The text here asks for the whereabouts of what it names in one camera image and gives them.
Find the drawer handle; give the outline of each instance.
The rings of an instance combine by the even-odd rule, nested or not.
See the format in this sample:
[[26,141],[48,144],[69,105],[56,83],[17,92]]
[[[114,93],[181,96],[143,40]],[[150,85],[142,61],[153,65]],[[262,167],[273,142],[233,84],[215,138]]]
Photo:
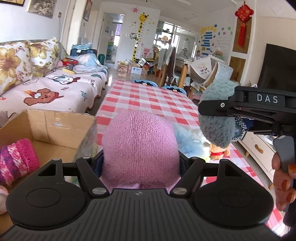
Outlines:
[[256,144],[255,145],[255,148],[257,149],[257,151],[259,151],[261,154],[264,153],[264,151],[262,149],[260,149],[260,147]]

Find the hand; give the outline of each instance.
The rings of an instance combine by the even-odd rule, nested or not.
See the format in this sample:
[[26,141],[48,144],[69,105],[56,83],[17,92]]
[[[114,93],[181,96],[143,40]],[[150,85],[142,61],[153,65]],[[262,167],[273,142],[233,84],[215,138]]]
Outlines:
[[292,178],[296,179],[296,164],[289,165],[289,173],[284,173],[281,169],[281,162],[277,153],[274,154],[271,161],[274,173],[274,190],[276,194],[276,207],[283,211],[287,204],[294,202],[296,190],[291,186]]

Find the red tassel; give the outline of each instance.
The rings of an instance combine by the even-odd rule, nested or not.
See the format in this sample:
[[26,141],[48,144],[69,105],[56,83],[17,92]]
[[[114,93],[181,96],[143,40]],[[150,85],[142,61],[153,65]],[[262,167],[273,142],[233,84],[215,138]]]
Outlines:
[[240,31],[239,31],[239,40],[238,40],[238,45],[240,47],[244,46],[244,41],[246,38],[246,29],[247,29],[247,25],[245,23],[242,23],[241,27],[240,27]]

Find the black tv screen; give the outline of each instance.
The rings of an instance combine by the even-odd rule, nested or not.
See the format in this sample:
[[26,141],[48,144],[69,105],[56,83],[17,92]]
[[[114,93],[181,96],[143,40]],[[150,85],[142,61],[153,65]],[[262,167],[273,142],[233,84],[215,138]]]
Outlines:
[[267,44],[258,87],[296,92],[296,51]]

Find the dining table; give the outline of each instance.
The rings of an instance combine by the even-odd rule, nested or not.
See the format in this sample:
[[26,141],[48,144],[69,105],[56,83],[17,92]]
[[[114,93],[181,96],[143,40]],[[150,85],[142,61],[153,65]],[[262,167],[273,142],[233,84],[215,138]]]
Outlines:
[[[96,113],[98,132],[98,151],[102,150],[102,137],[110,121],[122,110],[144,110],[165,117],[172,123],[179,123],[186,128],[197,128],[198,107],[185,94],[158,87],[117,80],[109,88],[106,97]],[[247,163],[241,153],[231,144],[229,159],[245,173],[264,187],[263,183]],[[203,184],[214,182],[216,177],[205,177]],[[266,225],[274,232],[283,228],[283,217],[274,206]]]

